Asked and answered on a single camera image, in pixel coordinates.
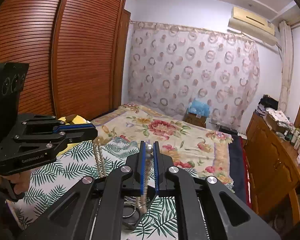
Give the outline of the person's left hand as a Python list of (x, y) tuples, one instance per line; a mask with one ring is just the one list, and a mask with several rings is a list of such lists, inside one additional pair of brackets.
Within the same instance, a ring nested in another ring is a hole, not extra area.
[(10, 176), (0, 175), (0, 186), (2, 186), (4, 179), (9, 180), (12, 184), (14, 184), (13, 190), (15, 194), (21, 194), (28, 191), (30, 187), (31, 170), (16, 173)]

